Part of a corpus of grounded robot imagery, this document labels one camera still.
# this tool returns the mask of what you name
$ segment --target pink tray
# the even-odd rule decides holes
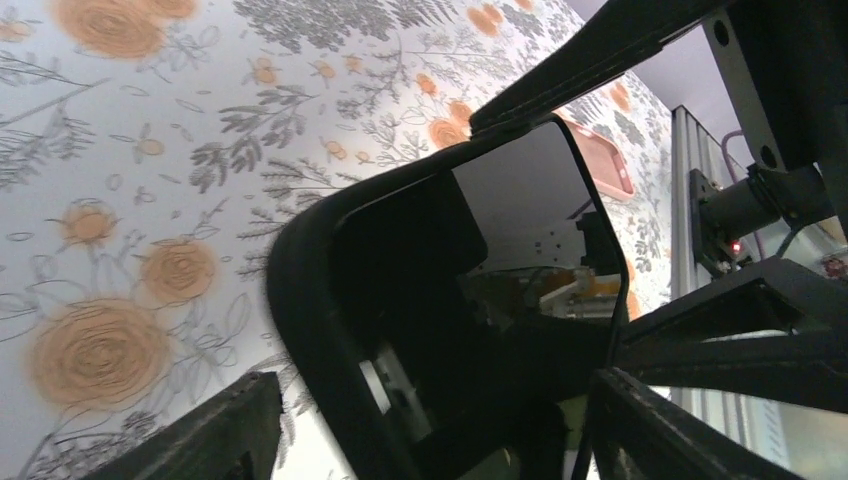
[[[577,148],[589,167],[589,173],[592,174],[598,191],[622,202],[633,198],[633,183],[618,147],[612,141],[567,118],[563,117],[563,120],[574,135]]]

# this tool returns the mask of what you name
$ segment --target wire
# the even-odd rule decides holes
[[[780,242],[780,247],[777,249],[777,253],[775,253],[774,256],[783,258],[786,251],[789,250],[789,246],[792,245],[792,241],[795,240],[795,237],[797,237],[800,232],[801,229],[797,228],[790,230],[789,233],[786,234],[786,238]]]
[[[733,158],[730,157],[730,152],[727,150],[727,144],[730,143],[730,141],[736,137],[744,136],[744,131],[734,130],[721,139],[721,156],[722,158],[724,158],[724,165],[727,167],[727,173],[730,174],[730,179],[733,180],[733,183],[739,181],[739,176],[736,175],[736,170],[734,170],[733,165],[731,165],[731,162],[736,163],[736,160],[733,160]],[[757,252],[760,254],[760,260],[764,260],[766,258],[766,249],[763,247],[763,241],[760,238],[759,232],[754,232],[754,242],[756,242],[757,244]]]

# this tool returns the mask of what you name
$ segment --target screw hole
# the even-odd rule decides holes
[[[777,168],[777,159],[774,158],[774,152],[766,145],[763,145],[763,148],[760,149],[760,160],[769,168]]]
[[[722,47],[730,44],[730,32],[727,31],[727,27],[724,26],[724,22],[721,20],[713,24],[713,35],[715,35],[716,40]]]

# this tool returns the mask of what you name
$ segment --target floral pattern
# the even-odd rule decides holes
[[[259,307],[271,242],[467,141],[582,23],[554,0],[5,2],[0,356],[28,420],[0,420],[0,478],[79,478],[248,370],[283,387],[275,478],[349,475]],[[635,318],[669,299],[670,114],[632,73],[560,113],[626,162],[635,195],[604,202]]]

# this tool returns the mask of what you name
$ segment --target black cylinder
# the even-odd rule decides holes
[[[780,220],[780,212],[747,178],[702,201],[701,217],[731,241]]]

